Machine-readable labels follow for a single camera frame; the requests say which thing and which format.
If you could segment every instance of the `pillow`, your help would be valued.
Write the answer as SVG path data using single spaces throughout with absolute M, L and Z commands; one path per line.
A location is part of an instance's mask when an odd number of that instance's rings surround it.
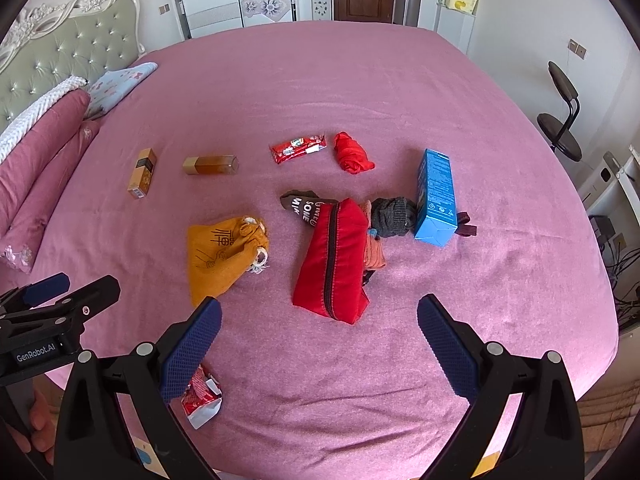
M 89 88 L 91 103 L 85 117 L 89 119 L 102 117 L 156 68 L 158 68 L 156 63 L 148 62 L 132 68 L 105 73 Z
M 0 164 L 0 237 L 44 167 L 78 131 L 88 104 L 89 94 L 84 90 L 66 94 Z
M 100 129 L 85 121 L 37 178 L 0 243 L 0 258 L 10 267 L 31 272 L 44 230 L 78 162 Z
M 44 113 L 49 110 L 58 100 L 67 93 L 86 85 L 86 80 L 81 77 L 71 76 L 39 97 L 26 110 L 22 111 L 11 121 L 0 134 L 0 163 L 4 161 L 12 149 L 27 134 Z

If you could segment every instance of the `upholstered headboard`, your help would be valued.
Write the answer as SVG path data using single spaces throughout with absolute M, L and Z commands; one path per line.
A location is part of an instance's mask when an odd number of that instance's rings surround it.
M 0 132 L 70 75 L 92 83 L 129 66 L 138 43 L 138 0 L 72 0 L 23 10 L 0 43 Z

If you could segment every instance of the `human hand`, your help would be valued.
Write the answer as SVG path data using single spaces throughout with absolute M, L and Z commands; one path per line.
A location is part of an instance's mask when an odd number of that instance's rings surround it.
M 6 428 L 23 453 L 30 452 L 31 444 L 33 444 L 35 449 L 44 453 L 47 462 L 53 465 L 53 446 L 56 442 L 56 428 L 51 420 L 47 399 L 44 398 L 44 395 L 37 388 L 33 389 L 33 393 L 35 403 L 29 411 L 29 420 L 35 431 L 31 435 L 31 441 L 11 426 L 7 425 Z

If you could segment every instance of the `brown sock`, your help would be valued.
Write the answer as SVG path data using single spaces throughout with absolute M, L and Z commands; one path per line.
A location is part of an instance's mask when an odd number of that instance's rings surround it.
M 300 216 L 303 221 L 316 226 L 316 221 L 320 215 L 322 204 L 337 204 L 337 200 L 320 198 L 313 191 L 298 191 L 293 189 L 287 191 L 280 197 L 282 207 L 288 211 L 293 211 Z

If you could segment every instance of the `black chair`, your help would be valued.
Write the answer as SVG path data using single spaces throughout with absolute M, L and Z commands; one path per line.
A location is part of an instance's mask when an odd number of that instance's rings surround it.
M 546 138 L 551 142 L 551 150 L 556 148 L 564 153 L 567 157 L 575 162 L 582 159 L 582 150 L 578 142 L 572 136 L 569 128 L 574 124 L 575 118 L 580 112 L 580 102 L 578 101 L 578 92 L 571 84 L 569 78 L 564 74 L 560 67 L 553 61 L 549 61 L 549 73 L 562 99 L 569 105 L 569 116 L 564 124 L 549 114 L 540 114 L 538 116 L 538 125 Z

